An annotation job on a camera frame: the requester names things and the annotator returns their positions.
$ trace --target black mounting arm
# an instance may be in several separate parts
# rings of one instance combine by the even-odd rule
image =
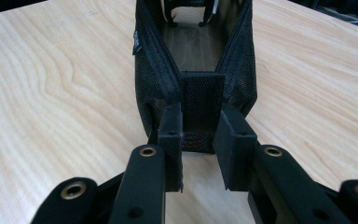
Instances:
[[[182,124],[180,104],[168,105],[124,174],[98,187],[87,178],[62,182],[33,223],[164,223],[165,192],[183,188]],[[256,223],[358,223],[358,180],[339,192],[314,182],[289,152],[260,146],[236,107],[223,105],[213,148],[226,188],[249,191]]]

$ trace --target black mesh fabric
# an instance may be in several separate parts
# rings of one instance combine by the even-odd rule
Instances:
[[[179,72],[153,21],[158,15],[153,4],[159,3],[153,1],[137,1],[134,33],[136,97],[146,134],[158,130],[166,105],[182,103],[183,150],[213,152],[222,103],[246,117],[256,100],[252,1],[243,4],[216,69],[205,72]]]

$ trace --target black fabric pouch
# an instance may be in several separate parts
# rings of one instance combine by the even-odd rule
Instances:
[[[251,0],[137,0],[133,54],[146,134],[158,131],[167,105],[181,103],[184,151],[213,153],[222,103],[244,117],[255,103]]]

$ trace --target wooden table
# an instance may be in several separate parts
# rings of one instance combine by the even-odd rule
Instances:
[[[27,223],[60,182],[103,183],[146,142],[131,48],[134,0],[49,0],[0,13],[0,223]],[[283,0],[254,1],[262,144],[333,189],[358,178],[358,27]],[[252,223],[213,155],[185,154],[167,223]]]

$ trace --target wood grain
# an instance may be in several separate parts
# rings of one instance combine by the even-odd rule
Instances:
[[[103,183],[146,142],[136,107],[134,0],[49,0],[0,13],[0,223],[27,223],[60,182]],[[254,0],[263,144],[316,181],[358,178],[358,27],[283,0]],[[215,156],[184,156],[167,223],[252,223]]]

